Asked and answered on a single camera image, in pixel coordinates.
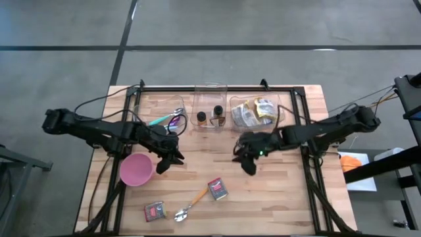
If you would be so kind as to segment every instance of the concrete floor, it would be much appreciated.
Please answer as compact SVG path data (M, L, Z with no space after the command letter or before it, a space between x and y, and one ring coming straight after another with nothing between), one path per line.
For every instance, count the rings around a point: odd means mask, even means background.
M119 45L131 2L3 0L0 45ZM128 45L408 45L421 42L420 22L411 0L141 0ZM77 138L47 135L41 124L46 109L72 109L105 95L116 55L0 51L0 143L54 162L50 173L32 173L12 236L72 232L92 149ZM420 72L420 58L421 51L411 50L126 52L117 84L135 84L140 78L149 85L257 84L261 78L270 84L321 84L328 109L333 109L392 85L394 77ZM366 105L379 96L359 103ZM80 113L98 117L102 109L103 101L98 101ZM385 103L378 111L382 125L373 133L359 134L353 147L413 146L402 114L399 100ZM350 145L346 141L343 147ZM385 231L388 219L403 216L394 206L353 201L359 230L419 234ZM367 209L371 216L363 214ZM378 217L384 221L374 222Z

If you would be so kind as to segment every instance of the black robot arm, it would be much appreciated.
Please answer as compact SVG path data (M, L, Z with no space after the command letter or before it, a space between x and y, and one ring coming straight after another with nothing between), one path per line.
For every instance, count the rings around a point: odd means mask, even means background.
M275 128L272 133L245 132L234 147L234 162L241 163L243 170L250 175L256 173L254 160L267 156L273 151L298 148L312 140L310 155L320 155L334 142L343 142L354 132L372 132L380 125L372 110L357 106L352 109L308 125L291 125Z
M93 148L102 147L109 156L130 154L130 145L140 144L162 160L157 173L162 174L171 164L183 165L178 151L178 137L164 126L147 126L144 122L106 122L77 115L68 109L47 110L42 125L48 134L70 134L86 141Z

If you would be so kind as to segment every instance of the clear plastic bin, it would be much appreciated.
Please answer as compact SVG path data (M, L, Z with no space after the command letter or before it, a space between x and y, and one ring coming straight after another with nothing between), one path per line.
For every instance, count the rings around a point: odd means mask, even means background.
M190 122L198 131L221 131L226 122L226 84L196 85Z
M273 117L263 116L259 117L255 105L255 99L262 99L269 101L273 105ZM248 102L247 110L249 113L242 113L244 109L241 105ZM254 95L249 97L233 96L230 99L232 129L238 132L252 131L252 130L271 130L276 126L278 118L278 105L281 105L281 99L276 93L269 93L264 95ZM279 122L285 119L284 109L280 107Z
M152 125L151 123L155 121L155 124L165 127L170 125L170 131L177 134L184 129L188 120L183 98L179 95L165 100L144 99L141 100L140 106L135 106L133 110L144 123ZM175 116L174 112L178 112L177 114L181 113L186 118L180 117L180 119L177 118L177 121L174 119L172 124L169 124Z

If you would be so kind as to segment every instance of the jar lid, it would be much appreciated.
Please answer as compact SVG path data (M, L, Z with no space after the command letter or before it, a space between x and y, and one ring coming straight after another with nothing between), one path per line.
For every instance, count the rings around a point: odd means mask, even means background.
M197 113L197 120L199 122L203 122L206 120L206 113L205 112L198 112Z
M221 115L222 112L224 112L224 109L222 108L222 106L217 105L215 106L215 108L213 108L213 112L215 113L215 115Z

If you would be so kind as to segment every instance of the small box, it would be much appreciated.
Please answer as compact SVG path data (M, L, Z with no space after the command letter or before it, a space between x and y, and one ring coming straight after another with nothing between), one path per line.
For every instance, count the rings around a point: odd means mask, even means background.
M146 222L154 221L159 218L165 218L166 211L164 208L163 201L157 201L150 205L145 206L145 218Z
M228 191L221 178L209 182L208 187L215 200L219 200L228 195Z

